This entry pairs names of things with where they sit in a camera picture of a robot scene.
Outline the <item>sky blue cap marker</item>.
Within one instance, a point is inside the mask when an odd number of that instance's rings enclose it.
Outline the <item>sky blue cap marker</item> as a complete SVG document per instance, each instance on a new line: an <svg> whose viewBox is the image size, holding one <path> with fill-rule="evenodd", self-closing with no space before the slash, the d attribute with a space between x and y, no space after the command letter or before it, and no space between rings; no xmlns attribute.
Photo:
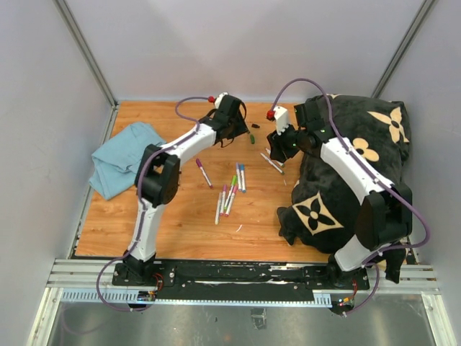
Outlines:
<svg viewBox="0 0 461 346"><path fill-rule="evenodd" d="M240 165L240 173L241 173L241 186L242 192L246 192L246 176L245 176L245 167L243 164Z"/></svg>

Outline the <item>dark green rainbow marker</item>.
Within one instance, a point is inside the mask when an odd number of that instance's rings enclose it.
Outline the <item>dark green rainbow marker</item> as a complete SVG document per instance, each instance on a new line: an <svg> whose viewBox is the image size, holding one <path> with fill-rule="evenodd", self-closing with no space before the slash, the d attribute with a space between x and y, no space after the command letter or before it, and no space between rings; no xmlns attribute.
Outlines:
<svg viewBox="0 0 461 346"><path fill-rule="evenodd" d="M281 175L284 175L284 171L278 167L269 157L267 157L265 154L260 153L261 157L273 168L275 168Z"/></svg>

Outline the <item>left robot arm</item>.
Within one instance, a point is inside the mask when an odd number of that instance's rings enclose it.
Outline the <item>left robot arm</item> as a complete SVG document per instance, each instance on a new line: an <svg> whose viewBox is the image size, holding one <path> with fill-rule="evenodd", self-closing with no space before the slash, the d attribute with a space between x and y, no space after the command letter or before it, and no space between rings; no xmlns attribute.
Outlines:
<svg viewBox="0 0 461 346"><path fill-rule="evenodd" d="M246 106L239 98L222 93L207 98L212 109L191 130L162 146L146 146L135 177L138 216L132 241L115 267L113 285L157 286L161 273L155 263L157 237L166 206L179 189L182 165L200 152L224 140L232 141L248 131Z"/></svg>

